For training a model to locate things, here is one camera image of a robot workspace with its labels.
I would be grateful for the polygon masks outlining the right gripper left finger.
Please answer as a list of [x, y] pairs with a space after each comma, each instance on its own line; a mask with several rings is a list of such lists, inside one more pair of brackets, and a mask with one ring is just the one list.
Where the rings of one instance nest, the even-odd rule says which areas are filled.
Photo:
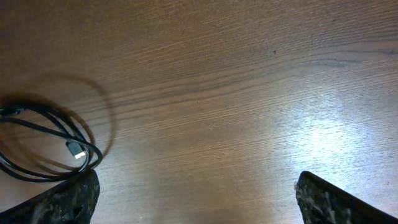
[[100, 195], [91, 169], [1, 213], [6, 224], [90, 224]]

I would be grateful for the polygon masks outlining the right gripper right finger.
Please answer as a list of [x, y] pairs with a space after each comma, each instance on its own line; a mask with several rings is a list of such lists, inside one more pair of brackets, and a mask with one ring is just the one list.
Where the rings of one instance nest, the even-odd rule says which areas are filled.
[[295, 196], [305, 224], [397, 224], [396, 217], [309, 171], [301, 172]]

